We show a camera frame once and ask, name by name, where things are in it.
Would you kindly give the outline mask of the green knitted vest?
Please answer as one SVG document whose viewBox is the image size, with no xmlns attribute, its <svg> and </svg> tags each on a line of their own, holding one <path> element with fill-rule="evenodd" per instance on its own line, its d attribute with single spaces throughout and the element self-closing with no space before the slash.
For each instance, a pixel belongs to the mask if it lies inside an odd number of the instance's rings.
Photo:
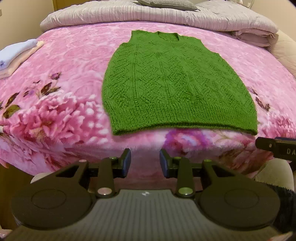
<svg viewBox="0 0 296 241">
<path fill-rule="evenodd" d="M 233 68 L 201 40 L 132 31 L 112 55 L 102 85 L 112 133 L 205 128 L 257 134 L 257 112 Z"/>
</svg>

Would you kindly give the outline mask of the beige bed frame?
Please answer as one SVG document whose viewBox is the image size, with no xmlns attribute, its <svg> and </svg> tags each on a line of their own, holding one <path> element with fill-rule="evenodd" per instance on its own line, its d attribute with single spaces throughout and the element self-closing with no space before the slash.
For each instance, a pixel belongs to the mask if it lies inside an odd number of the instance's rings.
<svg viewBox="0 0 296 241">
<path fill-rule="evenodd" d="M 278 30 L 269 38 L 271 54 L 293 75 L 296 74 L 296 43 L 287 34 Z"/>
</svg>

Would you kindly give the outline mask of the folded light blue cloth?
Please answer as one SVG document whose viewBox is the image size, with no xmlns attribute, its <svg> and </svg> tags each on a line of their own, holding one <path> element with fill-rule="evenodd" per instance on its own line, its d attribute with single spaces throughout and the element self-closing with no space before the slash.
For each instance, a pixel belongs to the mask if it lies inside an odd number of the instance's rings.
<svg viewBox="0 0 296 241">
<path fill-rule="evenodd" d="M 29 39 L 24 42 L 8 45 L 0 52 L 1 55 L 1 70 L 7 68 L 9 64 L 22 52 L 25 52 L 37 45 L 36 39 Z"/>
</svg>

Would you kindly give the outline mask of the grey folded quilt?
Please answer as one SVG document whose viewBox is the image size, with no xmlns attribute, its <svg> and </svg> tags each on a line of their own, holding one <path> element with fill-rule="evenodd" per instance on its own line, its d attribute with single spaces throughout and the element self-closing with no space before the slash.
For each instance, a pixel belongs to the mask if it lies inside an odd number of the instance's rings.
<svg viewBox="0 0 296 241">
<path fill-rule="evenodd" d="M 259 45 L 278 32 L 276 24 L 242 5 L 231 1 L 204 1 L 196 11 L 156 8 L 138 1 L 89 1 L 49 14 L 40 24 L 43 32 L 64 26 L 95 23 L 150 21 L 218 32 L 232 32 L 240 40 Z"/>
</svg>

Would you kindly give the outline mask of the pink floral blanket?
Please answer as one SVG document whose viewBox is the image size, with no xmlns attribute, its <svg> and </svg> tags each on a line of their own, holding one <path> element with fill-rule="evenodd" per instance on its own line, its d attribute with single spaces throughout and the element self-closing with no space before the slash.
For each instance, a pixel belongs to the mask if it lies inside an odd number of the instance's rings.
<svg viewBox="0 0 296 241">
<path fill-rule="evenodd" d="M 268 51 L 194 27 L 154 22 L 100 23 L 49 30 L 44 46 L 1 80 L 1 167 L 51 173 L 80 159 L 132 151 L 128 186 L 162 188 L 159 150 L 199 162 L 214 159 L 249 177 L 272 158 L 255 137 L 212 130 L 153 130 L 114 136 L 102 107 L 107 64 L 133 30 L 195 37 L 220 54 L 248 88 L 260 137 L 295 137 L 295 78 Z"/>
</svg>

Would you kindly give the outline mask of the grey pillow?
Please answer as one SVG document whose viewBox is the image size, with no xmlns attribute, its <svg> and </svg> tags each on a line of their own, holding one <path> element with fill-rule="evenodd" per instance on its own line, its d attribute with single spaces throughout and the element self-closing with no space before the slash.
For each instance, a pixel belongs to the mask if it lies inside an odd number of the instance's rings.
<svg viewBox="0 0 296 241">
<path fill-rule="evenodd" d="M 150 6 L 154 8 L 170 8 L 178 9 L 181 11 L 196 11 L 199 10 L 193 3 L 188 0 L 137 0 L 144 6 Z"/>
</svg>

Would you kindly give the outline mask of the folded pale pink cloth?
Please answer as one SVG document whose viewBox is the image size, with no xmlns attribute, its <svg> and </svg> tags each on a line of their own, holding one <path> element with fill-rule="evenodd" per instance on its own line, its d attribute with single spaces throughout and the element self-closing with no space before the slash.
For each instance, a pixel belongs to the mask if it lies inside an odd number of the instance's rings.
<svg viewBox="0 0 296 241">
<path fill-rule="evenodd" d="M 33 55 L 35 52 L 37 52 L 42 46 L 44 45 L 44 41 L 38 41 L 36 46 L 22 52 L 18 56 L 15 57 L 13 61 L 8 65 L 7 68 L 0 71 L 0 78 L 7 78 L 10 77 L 17 69 L 18 67 L 24 63 L 31 55 Z"/>
</svg>

